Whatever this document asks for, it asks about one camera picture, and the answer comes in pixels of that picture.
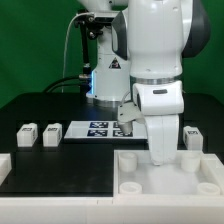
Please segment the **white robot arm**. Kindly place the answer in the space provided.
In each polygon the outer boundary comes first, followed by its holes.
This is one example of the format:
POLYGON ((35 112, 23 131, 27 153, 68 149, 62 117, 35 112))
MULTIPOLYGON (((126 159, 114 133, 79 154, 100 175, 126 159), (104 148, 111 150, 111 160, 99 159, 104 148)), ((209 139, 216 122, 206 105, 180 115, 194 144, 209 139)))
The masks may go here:
POLYGON ((210 38, 202 0, 78 0, 97 40, 98 62, 87 99, 117 105, 118 125, 129 134, 145 125, 151 160, 175 158, 184 111, 182 59, 210 38))

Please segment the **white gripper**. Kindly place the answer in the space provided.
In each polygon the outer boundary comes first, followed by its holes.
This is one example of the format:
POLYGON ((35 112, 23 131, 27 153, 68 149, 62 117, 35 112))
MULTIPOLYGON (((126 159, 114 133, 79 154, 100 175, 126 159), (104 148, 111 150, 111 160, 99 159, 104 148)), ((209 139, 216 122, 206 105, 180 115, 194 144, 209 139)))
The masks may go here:
POLYGON ((162 165, 176 157, 179 115, 184 111, 182 82, 133 85, 133 101, 143 115, 150 158, 162 165))

